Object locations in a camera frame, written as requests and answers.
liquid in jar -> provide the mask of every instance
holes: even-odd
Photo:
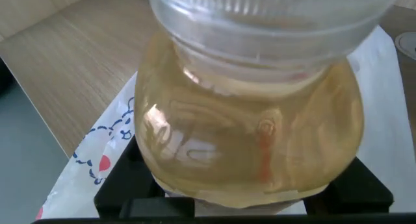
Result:
[[[287,95],[189,68],[160,32],[138,69],[136,138],[165,190],[233,208],[288,201],[321,192],[355,157],[363,112],[347,60]]]

glass jar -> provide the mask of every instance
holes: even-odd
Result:
[[[165,190],[223,206],[321,192],[355,157],[363,132],[358,84],[345,56],[391,0],[367,3],[368,17],[354,18],[364,23],[349,21],[347,38],[335,47],[319,40],[345,25],[316,32],[339,26],[336,20],[278,14],[302,11],[287,10],[288,4],[274,9],[267,0],[239,0],[237,10],[239,1],[230,7],[227,1],[151,0],[164,29],[138,69],[135,125],[142,156]],[[265,10],[258,6],[258,12],[271,13],[255,17],[259,2]],[[285,45],[288,50],[278,53]]]

